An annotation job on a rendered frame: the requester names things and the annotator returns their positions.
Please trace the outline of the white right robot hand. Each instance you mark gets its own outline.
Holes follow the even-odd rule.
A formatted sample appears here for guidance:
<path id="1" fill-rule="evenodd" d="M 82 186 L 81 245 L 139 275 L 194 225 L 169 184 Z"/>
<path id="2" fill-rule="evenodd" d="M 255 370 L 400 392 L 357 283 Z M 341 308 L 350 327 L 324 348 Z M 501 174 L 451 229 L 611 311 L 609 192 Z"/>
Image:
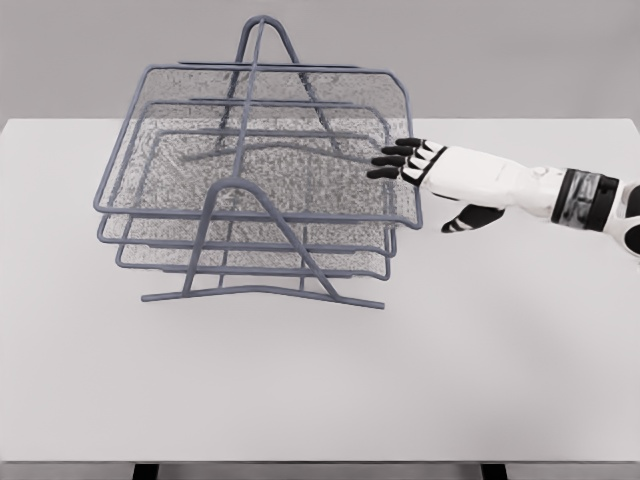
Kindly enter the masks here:
<path id="1" fill-rule="evenodd" d="M 371 160 L 369 179 L 401 179 L 431 194 L 463 202 L 465 207 L 441 227 L 445 234 L 482 228 L 515 204 L 513 185 L 519 167 L 513 161 L 421 138 L 401 138 Z"/>

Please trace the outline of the large grey mesh tray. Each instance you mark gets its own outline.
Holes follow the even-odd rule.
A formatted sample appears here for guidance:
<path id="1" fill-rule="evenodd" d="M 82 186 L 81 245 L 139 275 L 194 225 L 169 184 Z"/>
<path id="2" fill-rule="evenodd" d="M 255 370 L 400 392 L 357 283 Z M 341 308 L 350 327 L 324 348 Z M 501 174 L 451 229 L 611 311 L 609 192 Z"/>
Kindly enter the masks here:
<path id="1" fill-rule="evenodd" d="M 416 228 L 416 189 L 366 176 L 371 159 L 411 131 L 406 91 L 386 70 L 152 65 L 136 87 L 94 206 L 196 218 L 215 183 L 239 178 L 291 219 Z"/>

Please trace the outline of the medium grey mesh tray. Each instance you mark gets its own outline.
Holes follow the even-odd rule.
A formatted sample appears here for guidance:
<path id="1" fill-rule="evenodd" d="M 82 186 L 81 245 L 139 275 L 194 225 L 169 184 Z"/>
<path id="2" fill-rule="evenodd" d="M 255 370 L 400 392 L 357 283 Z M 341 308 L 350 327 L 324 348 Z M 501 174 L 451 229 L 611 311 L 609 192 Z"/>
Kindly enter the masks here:
<path id="1" fill-rule="evenodd" d="M 219 185 L 209 249 L 287 252 L 281 215 L 313 254 L 392 254 L 396 223 L 412 211 L 396 187 L 363 174 L 405 130 L 351 102 L 146 101 L 124 121 L 96 196 L 101 237 L 190 250 Z"/>

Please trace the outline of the small grey mesh tray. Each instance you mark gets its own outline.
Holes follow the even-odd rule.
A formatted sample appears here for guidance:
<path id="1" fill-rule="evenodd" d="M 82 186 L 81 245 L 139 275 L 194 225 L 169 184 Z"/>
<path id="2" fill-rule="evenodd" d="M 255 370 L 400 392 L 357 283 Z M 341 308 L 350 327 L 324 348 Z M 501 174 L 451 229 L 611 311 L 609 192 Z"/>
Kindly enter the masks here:
<path id="1" fill-rule="evenodd" d="M 232 174 L 237 140 L 213 131 L 165 130 L 132 156 L 114 201 L 129 213 L 110 218 L 104 229 L 119 242 L 122 265 L 185 272 L 205 196 L 213 182 Z M 401 199 L 389 182 L 364 176 L 362 157 L 374 149 L 372 140 L 253 133 L 245 145 L 241 175 L 295 218 L 292 230 L 326 275 L 386 277 Z M 228 189 L 216 209 L 262 207 L 250 194 Z M 217 275 L 213 269 L 221 265 L 234 275 L 243 267 L 301 268 L 299 255 L 282 247 L 285 237 L 267 220 L 213 220 L 206 240 L 213 245 L 200 264 L 208 274 Z"/>

